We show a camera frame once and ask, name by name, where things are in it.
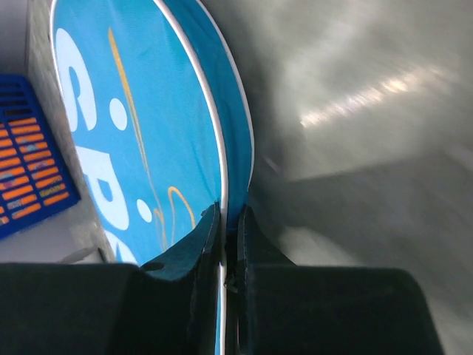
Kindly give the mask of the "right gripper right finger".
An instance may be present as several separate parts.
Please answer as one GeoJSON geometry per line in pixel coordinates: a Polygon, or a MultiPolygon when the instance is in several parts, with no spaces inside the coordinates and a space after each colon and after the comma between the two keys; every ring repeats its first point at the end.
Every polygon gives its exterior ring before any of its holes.
{"type": "Polygon", "coordinates": [[[441,354],[416,280],[399,268],[298,266],[251,208],[236,233],[241,354],[441,354]]]}

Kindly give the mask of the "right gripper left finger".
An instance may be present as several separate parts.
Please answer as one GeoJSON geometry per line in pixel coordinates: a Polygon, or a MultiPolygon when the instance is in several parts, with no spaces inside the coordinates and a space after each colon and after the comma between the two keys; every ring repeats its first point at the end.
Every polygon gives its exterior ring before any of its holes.
{"type": "Polygon", "coordinates": [[[3,354],[212,354],[220,208],[142,266],[1,265],[3,354]]]}

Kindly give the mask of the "blue plastic basket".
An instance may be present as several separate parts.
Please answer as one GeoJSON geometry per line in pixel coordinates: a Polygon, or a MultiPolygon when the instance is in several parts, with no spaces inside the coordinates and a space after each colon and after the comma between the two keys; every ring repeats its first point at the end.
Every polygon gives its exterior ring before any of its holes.
{"type": "Polygon", "coordinates": [[[80,200],[30,82],[1,75],[1,239],[80,200]]]}

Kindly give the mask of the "blue racket cover bag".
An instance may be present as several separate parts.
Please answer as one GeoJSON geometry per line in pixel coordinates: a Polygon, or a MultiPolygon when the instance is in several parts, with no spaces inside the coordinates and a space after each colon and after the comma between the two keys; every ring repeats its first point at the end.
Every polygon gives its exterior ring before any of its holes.
{"type": "Polygon", "coordinates": [[[56,76],[115,258],[143,265],[248,200],[254,139],[231,51],[200,1],[54,1],[56,76]]]}

